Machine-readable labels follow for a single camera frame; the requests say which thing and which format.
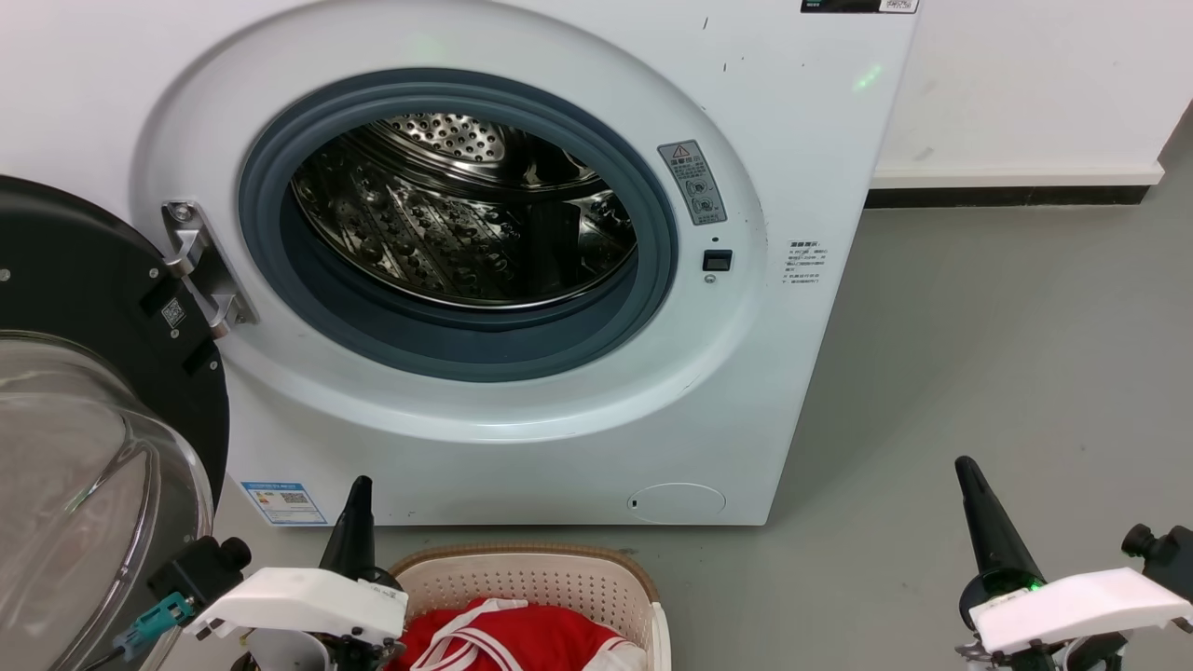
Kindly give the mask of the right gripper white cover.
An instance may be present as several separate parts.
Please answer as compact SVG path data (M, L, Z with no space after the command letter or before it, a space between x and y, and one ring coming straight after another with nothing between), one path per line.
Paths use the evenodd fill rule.
M984 583L1031 583L964 609L973 633L958 655L968 670L1115 670L1132 632L1189 632L1189 599L1141 570L1095 570L1045 579L1002 501L970 456L954 460L968 537Z

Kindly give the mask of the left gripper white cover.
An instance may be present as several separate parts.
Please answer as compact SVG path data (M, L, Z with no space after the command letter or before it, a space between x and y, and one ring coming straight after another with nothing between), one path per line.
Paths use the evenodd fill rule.
M239 638L235 670L382 670L404 653L408 596L373 570L373 481L354 480L319 568L262 568L196 615L197 640Z

